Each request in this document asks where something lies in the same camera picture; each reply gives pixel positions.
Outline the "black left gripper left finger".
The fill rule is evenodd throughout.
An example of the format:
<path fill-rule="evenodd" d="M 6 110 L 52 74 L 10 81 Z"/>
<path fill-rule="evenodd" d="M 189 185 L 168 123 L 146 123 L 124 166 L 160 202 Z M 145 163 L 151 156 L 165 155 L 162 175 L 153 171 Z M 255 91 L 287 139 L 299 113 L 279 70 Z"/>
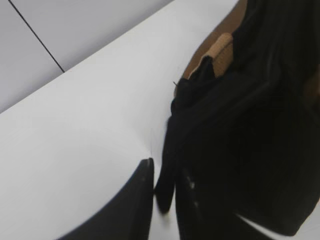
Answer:
<path fill-rule="evenodd" d="M 63 240 L 147 240 L 154 197 L 154 161 L 140 161 L 122 189 Z"/>

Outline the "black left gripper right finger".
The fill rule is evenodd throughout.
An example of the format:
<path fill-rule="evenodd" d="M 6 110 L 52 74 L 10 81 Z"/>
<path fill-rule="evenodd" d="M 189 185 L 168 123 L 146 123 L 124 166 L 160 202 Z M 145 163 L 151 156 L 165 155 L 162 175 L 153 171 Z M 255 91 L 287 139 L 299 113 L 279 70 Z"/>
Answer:
<path fill-rule="evenodd" d="M 176 214 L 182 240 L 268 240 L 245 222 L 248 219 L 279 233 L 258 209 L 230 161 L 208 159 L 178 164 Z"/>

